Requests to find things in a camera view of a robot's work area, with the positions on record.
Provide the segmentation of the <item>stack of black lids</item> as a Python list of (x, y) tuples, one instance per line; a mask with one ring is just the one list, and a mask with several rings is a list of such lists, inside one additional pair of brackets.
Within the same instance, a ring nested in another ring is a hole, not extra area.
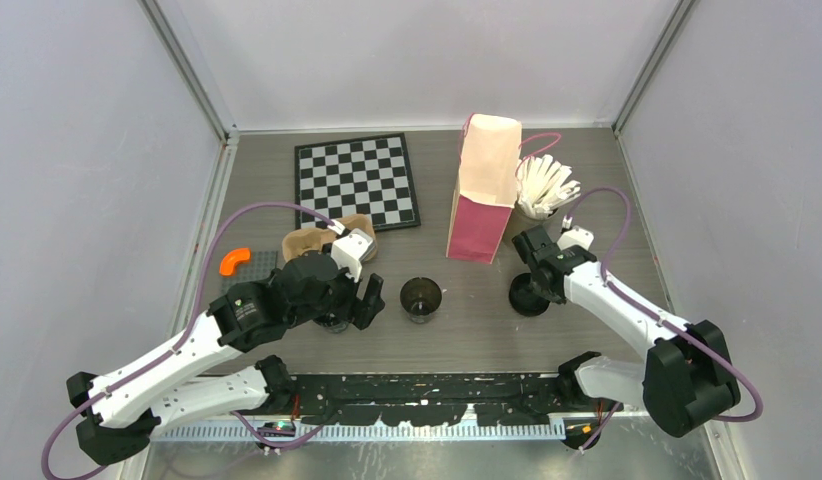
[(515, 276), (510, 284), (508, 300), (512, 309), (524, 317), (536, 317), (546, 312), (550, 301), (532, 289), (530, 273)]

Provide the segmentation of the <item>black white chessboard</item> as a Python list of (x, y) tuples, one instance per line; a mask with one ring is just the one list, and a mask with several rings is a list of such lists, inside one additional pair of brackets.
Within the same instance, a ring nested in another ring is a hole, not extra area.
[(422, 223), (409, 150), (402, 133), (294, 148), (298, 228), (324, 227), (322, 217), (367, 216), (377, 232)]

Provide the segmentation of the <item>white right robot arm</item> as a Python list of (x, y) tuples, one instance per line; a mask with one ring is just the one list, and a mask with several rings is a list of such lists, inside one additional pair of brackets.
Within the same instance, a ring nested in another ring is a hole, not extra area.
[(612, 360), (583, 353), (558, 369), (558, 397), (571, 410), (594, 400), (644, 409), (665, 433), (680, 438), (739, 404), (739, 379), (723, 332), (712, 322), (689, 323), (647, 301), (612, 274), (588, 249), (564, 233), (552, 240), (541, 226), (512, 243), (527, 272), (516, 276), (509, 302), (534, 317), (551, 304), (572, 303), (622, 338), (640, 357)]

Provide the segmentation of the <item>black coffee cup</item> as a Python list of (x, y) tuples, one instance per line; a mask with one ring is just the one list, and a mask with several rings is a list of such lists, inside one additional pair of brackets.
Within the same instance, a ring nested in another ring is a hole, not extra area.
[(324, 316), (317, 319), (314, 319), (313, 322), (320, 327), (322, 327), (325, 331), (332, 333), (332, 334), (339, 334), (344, 332), (349, 327), (349, 322), (338, 319), (332, 316)]
[(443, 299), (442, 289), (432, 279), (415, 277), (405, 282), (399, 294), (400, 305), (413, 323), (425, 324), (432, 320)]

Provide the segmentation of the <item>grey building baseplate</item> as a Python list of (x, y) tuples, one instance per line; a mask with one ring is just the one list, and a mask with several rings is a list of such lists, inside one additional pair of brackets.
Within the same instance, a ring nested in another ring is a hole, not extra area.
[(253, 250), (251, 258), (234, 268), (231, 276), (221, 278), (220, 293), (225, 294), (237, 283), (259, 281), (267, 278), (277, 267), (278, 252), (276, 250)]

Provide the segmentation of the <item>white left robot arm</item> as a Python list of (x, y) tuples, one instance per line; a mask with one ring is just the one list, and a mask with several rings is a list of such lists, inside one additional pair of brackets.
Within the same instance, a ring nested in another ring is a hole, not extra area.
[(360, 280), (330, 255), (310, 252), (242, 282), (212, 301), (193, 324), (141, 358), (105, 375), (79, 372), (67, 381), (82, 419), (80, 449), (108, 466), (144, 450), (163, 433), (230, 411), (285, 412), (295, 383), (285, 364), (270, 355), (216, 380), (196, 381), (207, 370), (280, 340), (309, 321), (322, 326), (367, 328), (384, 309), (384, 280)]

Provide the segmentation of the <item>brown cardboard cup carrier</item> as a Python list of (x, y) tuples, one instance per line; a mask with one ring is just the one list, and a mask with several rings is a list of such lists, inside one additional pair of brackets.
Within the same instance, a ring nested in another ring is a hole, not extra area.
[[(353, 214), (339, 219), (339, 221), (349, 230), (360, 229), (369, 235), (374, 246), (370, 249), (364, 261), (374, 259), (378, 252), (375, 230), (371, 219), (364, 214)], [(320, 251), (324, 244), (332, 243), (337, 238), (337, 234), (325, 228), (302, 228), (287, 234), (281, 244), (284, 261), (290, 261), (303, 255), (308, 251)]]

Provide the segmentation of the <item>pink paper bag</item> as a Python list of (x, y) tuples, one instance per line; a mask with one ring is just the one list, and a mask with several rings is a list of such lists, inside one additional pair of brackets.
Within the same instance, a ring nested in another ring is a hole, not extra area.
[(446, 257), (490, 264), (496, 257), (518, 198), (517, 169), (527, 157), (523, 149), (540, 139), (561, 139), (558, 132), (526, 137), (512, 118), (473, 113), (459, 135), (457, 180), (447, 234)]

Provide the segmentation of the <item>orange curved block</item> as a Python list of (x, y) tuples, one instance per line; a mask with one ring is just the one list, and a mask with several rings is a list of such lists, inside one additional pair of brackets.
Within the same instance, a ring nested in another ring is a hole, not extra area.
[(240, 265), (248, 264), (252, 258), (252, 251), (248, 247), (240, 247), (226, 253), (219, 263), (218, 272), (223, 277), (232, 277)]

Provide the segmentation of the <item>cup of white paper straws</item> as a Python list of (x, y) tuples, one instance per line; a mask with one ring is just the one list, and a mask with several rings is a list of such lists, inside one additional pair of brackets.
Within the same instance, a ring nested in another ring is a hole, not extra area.
[(561, 207), (580, 196), (581, 182), (572, 175), (572, 167), (550, 154), (522, 160), (516, 171), (517, 200), (502, 243), (511, 246), (517, 234), (544, 225)]

